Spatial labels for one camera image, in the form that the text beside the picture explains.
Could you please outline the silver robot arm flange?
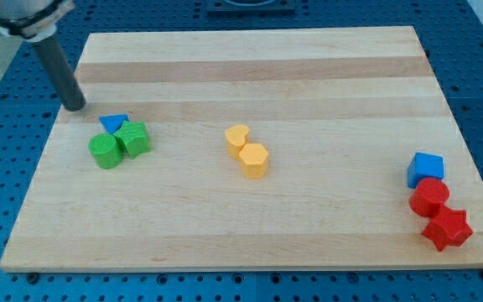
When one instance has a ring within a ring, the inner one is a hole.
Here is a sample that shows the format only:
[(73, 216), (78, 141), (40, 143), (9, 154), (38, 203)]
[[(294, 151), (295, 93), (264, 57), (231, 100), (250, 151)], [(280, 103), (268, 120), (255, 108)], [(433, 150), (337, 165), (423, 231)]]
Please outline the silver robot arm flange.
[(74, 8), (73, 0), (0, 0), (0, 33), (39, 42)]

